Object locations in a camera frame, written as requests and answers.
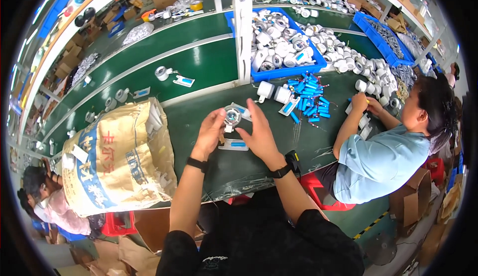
pink shirt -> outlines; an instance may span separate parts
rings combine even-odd
[[[453,74],[447,73],[445,74],[446,79],[448,80],[448,84],[451,87],[455,86],[455,76]]]
[[[87,218],[79,217],[66,201],[63,188],[53,192],[41,202],[45,214],[53,223],[73,234],[89,235],[91,228]]]

wristwatch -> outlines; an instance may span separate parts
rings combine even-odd
[[[196,168],[199,168],[202,173],[206,173],[209,163],[207,161],[199,161],[191,157],[187,157],[186,165],[190,165]]]
[[[282,178],[284,175],[286,175],[287,173],[289,173],[290,171],[292,170],[291,166],[289,165],[289,163],[287,163],[284,167],[282,167],[281,169],[278,169],[276,171],[271,171],[271,176],[273,178]]]

hand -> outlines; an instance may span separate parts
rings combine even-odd
[[[355,94],[352,97],[352,109],[364,112],[367,109],[367,96],[364,93]]]
[[[203,120],[196,144],[194,145],[191,157],[199,161],[207,161],[209,154],[218,146],[221,133],[224,132],[224,108],[219,108],[209,113]]]
[[[47,158],[42,158],[42,161],[45,163],[46,175],[51,178],[52,170],[50,169],[50,162],[48,162]]]
[[[247,99],[247,109],[252,119],[252,135],[244,129],[236,128],[242,140],[267,165],[269,170],[275,171],[285,166],[284,156],[279,153],[272,135],[269,122],[264,112],[252,99]]]
[[[380,105],[379,101],[374,98],[367,97],[367,100],[368,100],[367,111],[370,111],[374,115],[379,116],[380,112],[383,111],[382,105]]]

yellow-black warning stripe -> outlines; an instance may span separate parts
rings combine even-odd
[[[368,231],[370,228],[372,228],[373,225],[377,224],[378,221],[380,221],[380,219],[382,219],[383,217],[385,217],[388,212],[389,212],[390,209],[388,209],[385,213],[383,213],[377,220],[375,220],[372,224],[368,225],[363,231],[361,231],[359,234],[357,234],[355,237],[353,237],[353,240],[356,240],[358,239],[359,237],[361,237],[366,231]]]

red plastic stool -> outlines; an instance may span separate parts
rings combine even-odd
[[[138,233],[136,227],[134,226],[134,213],[133,211],[129,212],[129,222],[131,224],[130,228],[126,228],[126,224],[119,217],[121,213],[106,213],[105,225],[101,229],[101,232],[107,236],[117,236],[117,235],[126,235],[126,234],[135,234]]]
[[[324,211],[348,211],[355,207],[355,204],[342,203],[335,200],[328,190],[322,186],[314,172],[302,176],[300,184],[306,188],[310,197]]]
[[[445,171],[445,164],[442,158],[428,159],[422,167],[430,171],[432,180],[437,186],[443,183],[443,172]]]

